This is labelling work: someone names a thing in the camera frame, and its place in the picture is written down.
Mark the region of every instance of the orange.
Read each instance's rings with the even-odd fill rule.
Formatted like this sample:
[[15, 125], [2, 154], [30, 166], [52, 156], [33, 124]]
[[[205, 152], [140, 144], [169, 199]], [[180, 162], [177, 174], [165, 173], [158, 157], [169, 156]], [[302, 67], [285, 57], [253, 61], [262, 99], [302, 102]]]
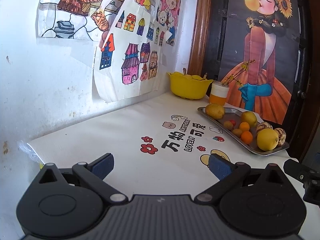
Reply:
[[250, 133], [249, 131], [244, 131], [241, 134], [241, 140], [245, 143], [245, 144], [250, 144], [253, 140], [253, 136], [252, 133]]
[[239, 129], [243, 132], [245, 131], [249, 131], [250, 130], [250, 125], [247, 123], [247, 122], [242, 122], [240, 125], [239, 125]]

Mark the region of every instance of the door knob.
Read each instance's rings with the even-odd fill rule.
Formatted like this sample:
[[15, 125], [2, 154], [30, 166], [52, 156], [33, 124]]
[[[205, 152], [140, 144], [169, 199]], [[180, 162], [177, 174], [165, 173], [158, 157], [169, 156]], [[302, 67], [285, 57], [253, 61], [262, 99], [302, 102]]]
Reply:
[[306, 94], [305, 94], [305, 92], [303, 92], [302, 90], [299, 90], [299, 91], [298, 91], [297, 96], [298, 96], [298, 97], [301, 97], [302, 99], [305, 99], [305, 98], [306, 98]]

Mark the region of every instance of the ribbed gray surface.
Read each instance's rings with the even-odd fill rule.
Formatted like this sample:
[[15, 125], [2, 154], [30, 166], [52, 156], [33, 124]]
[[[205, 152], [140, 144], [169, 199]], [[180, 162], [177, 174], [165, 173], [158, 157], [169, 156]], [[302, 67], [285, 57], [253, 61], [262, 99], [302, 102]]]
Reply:
[[[189, 196], [136, 195], [122, 206], [111, 207], [101, 223], [74, 240], [245, 240], [228, 228], [209, 206]], [[298, 240], [289, 236], [282, 240]], [[26, 237], [25, 240], [36, 240]]]

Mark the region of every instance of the white tablecloth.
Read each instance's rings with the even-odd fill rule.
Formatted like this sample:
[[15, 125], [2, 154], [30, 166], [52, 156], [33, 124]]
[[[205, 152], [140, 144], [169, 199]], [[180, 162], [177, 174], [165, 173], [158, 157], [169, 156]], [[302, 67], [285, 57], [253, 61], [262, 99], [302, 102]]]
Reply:
[[[251, 154], [230, 135], [220, 134], [197, 111], [207, 104], [208, 98], [191, 101], [166, 93], [29, 144], [44, 163], [53, 162], [59, 168], [80, 161], [90, 163], [106, 152], [112, 153], [115, 166], [105, 181], [129, 198], [133, 194], [190, 194], [194, 198], [218, 182], [200, 160], [215, 149], [224, 152], [232, 163], [242, 161], [252, 168], [277, 163], [283, 168], [289, 158], [285, 150], [271, 156]], [[303, 196], [302, 184], [289, 179]], [[307, 218], [300, 235], [305, 240], [319, 240], [320, 210], [315, 205], [306, 206]]]

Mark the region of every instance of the silver screw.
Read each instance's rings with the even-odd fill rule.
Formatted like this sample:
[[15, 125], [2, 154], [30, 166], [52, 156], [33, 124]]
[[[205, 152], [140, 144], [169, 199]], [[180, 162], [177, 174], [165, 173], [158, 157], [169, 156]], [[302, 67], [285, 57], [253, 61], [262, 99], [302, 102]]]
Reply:
[[125, 195], [123, 195], [123, 194], [121, 194], [121, 193], [115, 193], [115, 194], [112, 194], [111, 196], [110, 196], [110, 199], [111, 199], [111, 201], [113, 201], [113, 202], [122, 202], [122, 201], [124, 201], [125, 200]]
[[197, 196], [197, 199], [201, 202], [209, 202], [212, 200], [212, 196], [210, 194], [203, 193], [203, 194], [199, 194]]

